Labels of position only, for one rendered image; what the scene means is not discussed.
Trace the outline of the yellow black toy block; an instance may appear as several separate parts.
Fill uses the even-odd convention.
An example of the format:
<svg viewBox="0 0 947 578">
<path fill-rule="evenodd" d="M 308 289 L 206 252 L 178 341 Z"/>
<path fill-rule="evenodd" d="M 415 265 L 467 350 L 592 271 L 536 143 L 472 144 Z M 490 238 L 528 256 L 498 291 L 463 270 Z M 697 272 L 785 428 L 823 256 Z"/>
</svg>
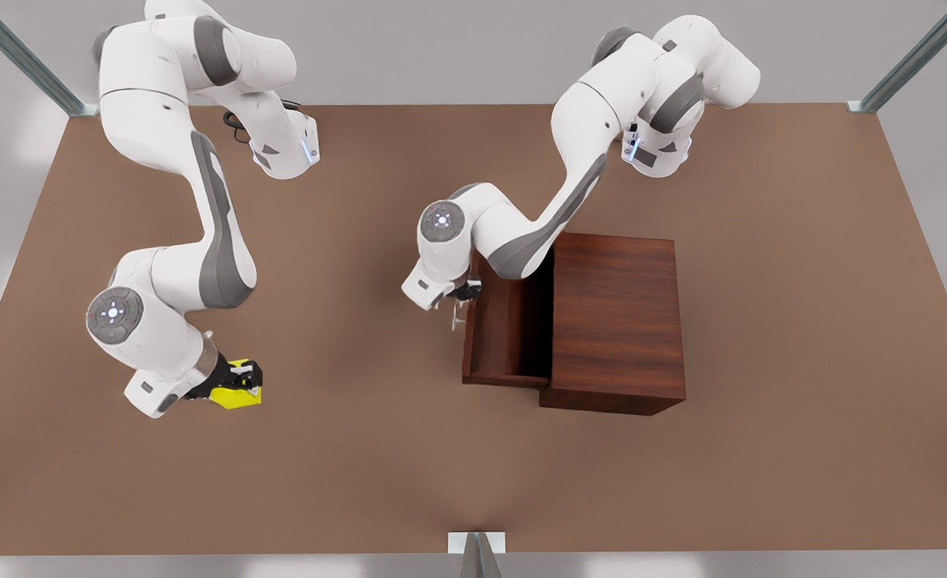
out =
<svg viewBox="0 0 947 578">
<path fill-rule="evenodd" d="M 235 376 L 231 371 L 231 366 L 240 364 L 253 364 L 253 376 Z M 222 378 L 220 385 L 216 385 L 210 390 L 207 399 L 216 402 L 224 409 L 242 409 L 242 407 L 260 404 L 263 391 L 263 370 L 258 366 L 258 363 L 250 359 L 235 360 L 229 362 L 228 369 L 227 376 Z M 252 388 L 250 390 L 228 390 L 226 384 L 234 378 L 249 378 L 252 381 Z"/>
</svg>

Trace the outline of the dark wooden drawer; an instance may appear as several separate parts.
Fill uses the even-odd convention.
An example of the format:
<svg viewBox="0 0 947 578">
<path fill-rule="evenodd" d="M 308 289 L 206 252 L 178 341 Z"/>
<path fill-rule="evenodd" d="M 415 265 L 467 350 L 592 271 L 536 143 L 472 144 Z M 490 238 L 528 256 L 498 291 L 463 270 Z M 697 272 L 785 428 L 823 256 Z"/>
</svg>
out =
<svg viewBox="0 0 947 578">
<path fill-rule="evenodd" d="M 502 279 L 483 256 L 483 282 L 466 317 L 462 383 L 543 390 L 553 369 L 554 251 L 527 279 Z"/>
</svg>

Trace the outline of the dark wooden cabinet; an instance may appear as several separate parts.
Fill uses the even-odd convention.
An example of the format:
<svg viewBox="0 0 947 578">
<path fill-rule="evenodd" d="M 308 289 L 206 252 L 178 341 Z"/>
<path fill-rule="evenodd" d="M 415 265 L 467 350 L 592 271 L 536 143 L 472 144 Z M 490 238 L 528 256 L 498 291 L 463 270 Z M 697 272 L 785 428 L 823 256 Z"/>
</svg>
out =
<svg viewBox="0 0 947 578">
<path fill-rule="evenodd" d="M 674 242 L 561 234 L 548 409 L 653 416 L 686 398 Z"/>
</svg>

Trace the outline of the silver frame post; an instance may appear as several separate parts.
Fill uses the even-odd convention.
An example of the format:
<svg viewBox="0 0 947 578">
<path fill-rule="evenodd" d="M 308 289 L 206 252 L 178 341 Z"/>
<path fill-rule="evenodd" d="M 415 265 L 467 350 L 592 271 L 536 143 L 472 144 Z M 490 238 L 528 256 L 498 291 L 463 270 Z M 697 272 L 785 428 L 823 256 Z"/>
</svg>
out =
<svg viewBox="0 0 947 578">
<path fill-rule="evenodd" d="M 901 88 L 913 80 L 915 75 L 931 62 L 947 45 L 947 12 L 928 33 L 914 45 L 889 73 L 885 74 L 866 96 L 856 101 L 848 101 L 847 109 L 851 113 L 877 113 Z"/>
<path fill-rule="evenodd" d="M 448 553 L 462 555 L 458 578 L 502 578 L 497 553 L 506 552 L 503 531 L 449 533 Z"/>
<path fill-rule="evenodd" d="M 41 59 L 22 42 L 0 19 L 0 52 L 14 63 L 16 68 L 37 85 L 53 103 L 59 106 L 69 117 L 93 117 L 98 115 L 99 106 L 85 104 L 74 95 L 74 92 L 63 84 L 59 77 L 52 73 L 41 62 Z"/>
</svg>

